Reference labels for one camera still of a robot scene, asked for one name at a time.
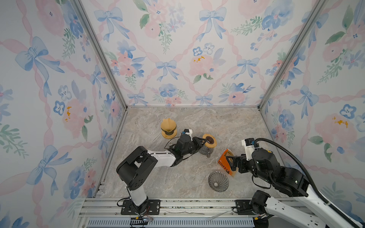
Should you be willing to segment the orange coffee filter pack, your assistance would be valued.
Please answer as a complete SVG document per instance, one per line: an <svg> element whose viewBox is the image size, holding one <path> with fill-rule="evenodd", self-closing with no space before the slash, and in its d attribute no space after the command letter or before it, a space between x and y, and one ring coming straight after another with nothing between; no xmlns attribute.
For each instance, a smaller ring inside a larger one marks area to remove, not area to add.
<svg viewBox="0 0 365 228"><path fill-rule="evenodd" d="M236 175L236 171L232 171L231 167L226 159L227 156L233 156L233 153L226 149L218 160L218 164L224 169L224 171L230 176L234 177Z"/></svg>

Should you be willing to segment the brown paper coffee filter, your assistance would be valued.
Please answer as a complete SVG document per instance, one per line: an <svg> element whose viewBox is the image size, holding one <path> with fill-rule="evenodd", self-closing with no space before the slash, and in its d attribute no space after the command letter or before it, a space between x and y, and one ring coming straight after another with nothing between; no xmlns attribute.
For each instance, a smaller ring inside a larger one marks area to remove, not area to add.
<svg viewBox="0 0 365 228"><path fill-rule="evenodd" d="M170 118L163 119L161 130L171 131L177 128L176 122Z"/></svg>

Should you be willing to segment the green glass dripper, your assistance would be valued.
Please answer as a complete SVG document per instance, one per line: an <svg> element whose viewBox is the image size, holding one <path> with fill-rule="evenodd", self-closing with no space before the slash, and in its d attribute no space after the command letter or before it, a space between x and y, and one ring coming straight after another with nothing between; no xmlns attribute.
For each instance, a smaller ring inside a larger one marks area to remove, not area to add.
<svg viewBox="0 0 365 228"><path fill-rule="evenodd" d="M177 134L176 130L171 130L171 131L166 131L166 130L162 130L162 136L163 137L175 137Z"/></svg>

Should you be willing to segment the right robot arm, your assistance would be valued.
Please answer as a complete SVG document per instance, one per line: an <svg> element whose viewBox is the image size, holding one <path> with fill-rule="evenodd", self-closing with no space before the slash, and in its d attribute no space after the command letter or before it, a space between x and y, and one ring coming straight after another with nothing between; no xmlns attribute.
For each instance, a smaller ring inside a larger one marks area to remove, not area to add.
<svg viewBox="0 0 365 228"><path fill-rule="evenodd" d="M237 213L252 211L257 220L279 217L301 228L363 228L363 222L356 221L330 202L299 170L279 164L275 155L262 148L249 147L248 154L229 156L227 161L233 171L250 173L271 187L294 200L301 202L311 214L288 206L268 193L257 190L247 206L237 207Z"/></svg>

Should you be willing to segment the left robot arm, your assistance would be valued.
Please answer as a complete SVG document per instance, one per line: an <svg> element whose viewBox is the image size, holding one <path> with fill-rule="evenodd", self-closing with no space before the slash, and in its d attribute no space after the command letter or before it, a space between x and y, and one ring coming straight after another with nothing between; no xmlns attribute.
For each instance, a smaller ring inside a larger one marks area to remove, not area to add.
<svg viewBox="0 0 365 228"><path fill-rule="evenodd" d="M119 178L126 184L132 205L140 207L148 201L143 184L154 168L177 166L186 155L196 154L207 142L207 139L182 134L164 152L149 151L143 146L132 151L116 168Z"/></svg>

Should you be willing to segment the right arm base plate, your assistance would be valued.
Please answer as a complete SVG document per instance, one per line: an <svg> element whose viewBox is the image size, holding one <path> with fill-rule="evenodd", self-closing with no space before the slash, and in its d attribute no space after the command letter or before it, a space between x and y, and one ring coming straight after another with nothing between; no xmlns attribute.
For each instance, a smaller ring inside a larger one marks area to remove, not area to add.
<svg viewBox="0 0 365 228"><path fill-rule="evenodd" d="M250 205L249 199L237 199L235 200L235 206L233 207L234 213L238 215L255 215Z"/></svg>

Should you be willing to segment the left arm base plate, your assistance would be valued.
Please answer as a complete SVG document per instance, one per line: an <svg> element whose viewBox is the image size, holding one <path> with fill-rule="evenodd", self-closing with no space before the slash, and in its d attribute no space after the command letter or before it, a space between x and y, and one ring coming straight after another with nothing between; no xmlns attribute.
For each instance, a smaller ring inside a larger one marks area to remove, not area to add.
<svg viewBox="0 0 365 228"><path fill-rule="evenodd" d="M159 215L161 200L147 199L140 206L136 206L131 199L123 201L121 205L121 215Z"/></svg>

